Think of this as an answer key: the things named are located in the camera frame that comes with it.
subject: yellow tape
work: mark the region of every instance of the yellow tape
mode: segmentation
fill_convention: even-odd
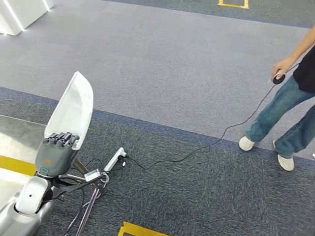
[[[33,176],[36,171],[35,164],[6,156],[0,156],[0,168],[18,172],[28,176]]]
[[[224,3],[224,0],[219,0],[219,3],[218,5],[219,5],[219,6],[229,6],[229,7],[236,7],[236,8],[249,9],[249,0],[244,0],[244,5],[243,6]]]
[[[124,233],[133,236],[168,236],[125,221],[123,222],[123,225],[124,226],[120,228],[119,232],[118,233],[118,236],[123,236]]]

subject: dark gray carpet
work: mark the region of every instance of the dark gray carpet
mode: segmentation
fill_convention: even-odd
[[[249,9],[218,6],[218,0],[110,0],[215,16],[310,28],[314,24],[313,0],[249,0]],[[224,0],[244,5],[244,0]]]
[[[6,98],[1,101],[0,114],[47,123],[54,105]],[[147,167],[180,159],[199,145],[94,116],[79,157],[106,163],[119,147]],[[171,236],[314,235],[315,172],[285,172],[274,153],[267,155],[270,156],[212,147],[150,171],[127,160],[125,169],[110,173],[107,194],[97,201],[84,235],[114,236],[123,221]],[[58,202],[45,235],[61,235],[80,202],[80,192]]]

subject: jeans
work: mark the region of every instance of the jeans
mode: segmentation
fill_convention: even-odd
[[[246,131],[246,137],[252,142],[260,142],[286,112],[314,96],[315,93],[299,90],[298,83],[291,76]],[[298,123],[276,140],[275,147],[278,154],[289,159],[295,152],[305,149],[314,137],[315,105]]]

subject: person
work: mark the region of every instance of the person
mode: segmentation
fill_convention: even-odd
[[[251,150],[255,142],[263,140],[287,111],[315,96],[315,26],[310,30],[289,57],[273,66],[271,77],[277,79],[286,73],[302,54],[311,48],[299,66],[281,87],[274,98],[261,111],[252,125],[241,138],[239,145],[244,151]],[[293,153],[305,149],[315,137],[315,105],[304,117],[284,135],[273,141],[278,161],[286,171],[294,169]]]

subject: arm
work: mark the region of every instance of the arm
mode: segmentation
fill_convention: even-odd
[[[278,62],[273,66],[271,77],[274,77],[279,70],[278,77],[280,78],[287,72],[293,63],[298,60],[303,53],[308,50],[315,43],[315,26],[310,30],[301,42],[300,42],[295,51],[289,57]]]

